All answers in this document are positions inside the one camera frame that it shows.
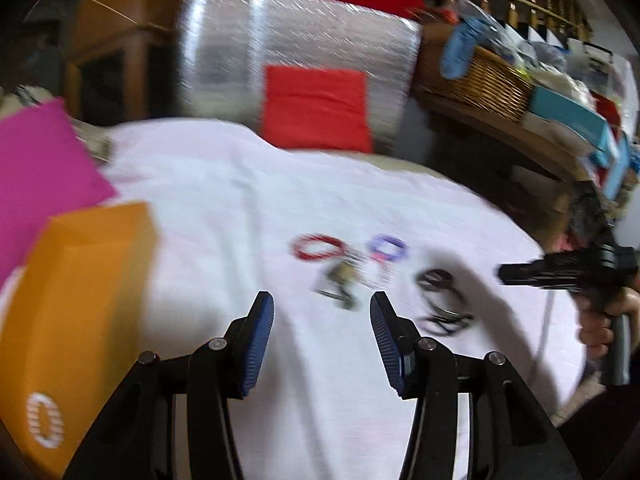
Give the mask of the person's right hand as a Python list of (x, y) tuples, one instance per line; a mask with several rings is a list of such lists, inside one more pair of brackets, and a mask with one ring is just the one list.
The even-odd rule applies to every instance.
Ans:
[(573, 296), (578, 309), (578, 339), (586, 347), (590, 360), (603, 358), (608, 353), (608, 346), (614, 340), (610, 316), (628, 314), (631, 330), (631, 351), (639, 345), (639, 293), (633, 288), (625, 287), (608, 305), (604, 312), (598, 311), (590, 299), (583, 294)]

